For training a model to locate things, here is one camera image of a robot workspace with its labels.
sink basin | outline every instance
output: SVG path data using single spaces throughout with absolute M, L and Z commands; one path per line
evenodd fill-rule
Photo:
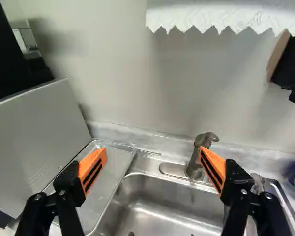
M 104 236 L 218 236 L 224 205 L 218 194 L 149 175 L 127 175 L 97 232 Z
M 212 184 L 162 174 L 162 162 L 139 152 L 87 236 L 221 235 L 224 205 Z M 279 198 L 295 235 L 295 214 L 279 182 L 265 179 L 264 187 Z M 246 236 L 256 235 L 248 230 L 251 222 Z

white wall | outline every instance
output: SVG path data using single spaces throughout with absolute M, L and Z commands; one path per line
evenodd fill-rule
M 295 105 L 266 82 L 271 31 L 145 28 L 146 0 L 20 0 L 88 119 L 295 151 Z

paper towel roll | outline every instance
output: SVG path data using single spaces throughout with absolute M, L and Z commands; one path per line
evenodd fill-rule
M 147 0 L 146 26 L 152 32 L 173 27 L 201 33 L 229 26 L 236 34 L 251 27 L 257 34 L 272 29 L 278 36 L 287 29 L 295 36 L 295 0 Z

faucet spout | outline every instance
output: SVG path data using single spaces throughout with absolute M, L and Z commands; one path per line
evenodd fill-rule
M 218 142 L 218 141 L 220 141 L 220 139 L 213 132 L 199 134 L 195 138 L 195 142 L 193 143 L 194 145 L 193 153 L 187 165 L 187 168 L 185 170 L 185 173 L 189 178 L 198 179 L 202 175 L 202 167 L 197 162 L 199 158 L 199 153 L 200 153 L 200 146 L 204 146 L 209 149 L 211 147 L 212 142 Z

countertop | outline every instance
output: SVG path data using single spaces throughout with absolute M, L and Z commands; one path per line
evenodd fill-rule
M 193 151 L 192 139 L 114 124 L 92 122 L 88 124 L 88 127 L 91 135 L 95 138 L 111 140 L 112 142 L 133 146 L 139 150 L 151 151 L 157 153 L 159 158 L 165 156 L 167 159 L 169 157 L 174 160 L 177 156 L 183 156 L 188 161 Z M 211 149 L 225 159 L 234 159 L 249 173 L 255 172 L 263 177 L 279 180 L 295 212 L 295 190 L 282 178 L 284 169 L 290 162 L 295 161 L 295 153 L 226 143 L 214 143 Z M 12 236 L 14 230 L 9 227 L 5 230 L 0 229 L 0 236 Z M 51 226 L 50 235 L 61 235 L 57 225 Z

